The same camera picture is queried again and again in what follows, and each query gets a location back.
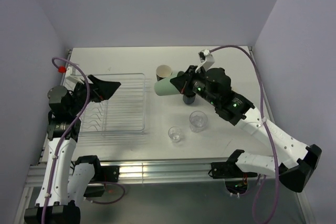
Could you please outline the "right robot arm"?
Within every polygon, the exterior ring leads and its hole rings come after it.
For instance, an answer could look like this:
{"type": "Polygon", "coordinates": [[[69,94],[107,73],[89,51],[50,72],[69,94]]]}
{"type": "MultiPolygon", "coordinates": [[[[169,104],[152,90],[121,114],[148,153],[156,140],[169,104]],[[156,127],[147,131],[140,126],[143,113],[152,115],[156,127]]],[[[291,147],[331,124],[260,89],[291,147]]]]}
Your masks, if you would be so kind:
{"type": "Polygon", "coordinates": [[[296,140],[263,117],[251,101],[232,90],[231,79],[223,68],[195,70],[196,66],[190,66],[170,83],[183,95],[203,98],[221,119],[245,131],[272,151],[272,155],[264,156],[235,150],[227,161],[212,165],[212,177],[255,177],[261,174],[279,179],[291,191],[302,192],[317,168],[321,148],[296,140]]]}

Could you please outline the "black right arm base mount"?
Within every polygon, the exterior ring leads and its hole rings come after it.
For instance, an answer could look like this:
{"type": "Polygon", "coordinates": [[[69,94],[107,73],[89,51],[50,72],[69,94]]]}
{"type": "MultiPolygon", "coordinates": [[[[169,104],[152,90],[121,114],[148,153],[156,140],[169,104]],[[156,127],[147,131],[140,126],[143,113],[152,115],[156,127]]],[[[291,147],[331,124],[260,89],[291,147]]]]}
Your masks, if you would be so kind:
{"type": "Polygon", "coordinates": [[[255,178],[254,172],[243,172],[234,163],[212,162],[208,175],[213,179],[255,178]]]}

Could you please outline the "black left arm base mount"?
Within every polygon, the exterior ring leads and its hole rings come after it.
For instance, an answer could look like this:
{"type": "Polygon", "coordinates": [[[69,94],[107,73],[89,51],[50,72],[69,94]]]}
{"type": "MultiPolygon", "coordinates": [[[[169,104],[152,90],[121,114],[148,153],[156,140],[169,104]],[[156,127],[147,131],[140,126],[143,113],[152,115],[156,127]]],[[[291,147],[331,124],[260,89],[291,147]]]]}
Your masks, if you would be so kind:
{"type": "Polygon", "coordinates": [[[84,196],[87,198],[101,197],[105,191],[106,184],[97,184],[97,182],[116,183],[119,178],[119,166],[101,166],[98,174],[95,174],[90,181],[84,196]]]}

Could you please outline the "black mug cream interior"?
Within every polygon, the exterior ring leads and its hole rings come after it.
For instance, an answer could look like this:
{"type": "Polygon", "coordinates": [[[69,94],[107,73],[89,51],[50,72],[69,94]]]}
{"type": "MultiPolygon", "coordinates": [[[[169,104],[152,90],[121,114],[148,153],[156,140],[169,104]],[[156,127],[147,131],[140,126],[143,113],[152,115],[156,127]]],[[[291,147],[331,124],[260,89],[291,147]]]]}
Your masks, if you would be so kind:
{"type": "Polygon", "coordinates": [[[172,75],[172,68],[168,65],[160,65],[156,69],[156,79],[160,81],[172,75]]]}

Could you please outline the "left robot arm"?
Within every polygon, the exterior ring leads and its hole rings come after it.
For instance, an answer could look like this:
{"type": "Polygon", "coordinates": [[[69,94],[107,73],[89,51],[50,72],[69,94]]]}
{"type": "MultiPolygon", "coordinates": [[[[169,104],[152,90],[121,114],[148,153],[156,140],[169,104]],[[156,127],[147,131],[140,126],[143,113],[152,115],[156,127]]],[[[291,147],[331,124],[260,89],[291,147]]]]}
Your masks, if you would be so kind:
{"type": "Polygon", "coordinates": [[[35,205],[25,210],[26,223],[80,223],[80,205],[87,187],[102,176],[96,155],[79,157],[70,171],[80,117],[88,103],[109,100],[120,86],[120,82],[88,75],[77,80],[73,90],[55,86],[48,91],[47,166],[35,205]]]}

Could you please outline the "light green plastic cup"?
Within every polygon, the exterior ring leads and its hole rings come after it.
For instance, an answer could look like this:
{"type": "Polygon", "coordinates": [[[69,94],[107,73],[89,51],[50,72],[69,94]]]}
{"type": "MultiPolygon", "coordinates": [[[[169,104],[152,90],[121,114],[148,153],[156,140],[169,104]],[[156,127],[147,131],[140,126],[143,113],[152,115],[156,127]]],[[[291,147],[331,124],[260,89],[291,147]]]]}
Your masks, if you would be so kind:
{"type": "Polygon", "coordinates": [[[154,92],[158,96],[179,94],[178,89],[170,83],[170,80],[182,75],[183,71],[175,71],[169,77],[163,78],[154,85],[154,92]]]}

